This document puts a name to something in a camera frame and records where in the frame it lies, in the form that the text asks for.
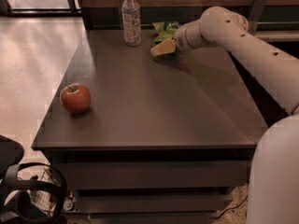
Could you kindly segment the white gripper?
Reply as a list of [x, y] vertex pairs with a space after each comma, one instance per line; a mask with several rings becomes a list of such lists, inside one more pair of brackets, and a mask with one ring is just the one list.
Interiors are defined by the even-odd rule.
[[154, 46], [150, 52], [153, 56], [157, 57], [173, 53], [177, 48], [181, 51], [185, 51], [199, 49], [202, 46], [203, 41], [200, 33], [200, 23], [199, 21], [192, 21], [180, 26], [176, 30], [174, 40], [167, 38], [163, 42]]

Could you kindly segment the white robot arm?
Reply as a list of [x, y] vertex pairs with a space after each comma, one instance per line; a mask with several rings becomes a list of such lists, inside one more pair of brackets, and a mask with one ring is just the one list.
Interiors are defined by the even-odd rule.
[[153, 47], [154, 56], [225, 48], [286, 111], [260, 139], [251, 164], [246, 224], [299, 224], [299, 60], [249, 33], [249, 22], [210, 7]]

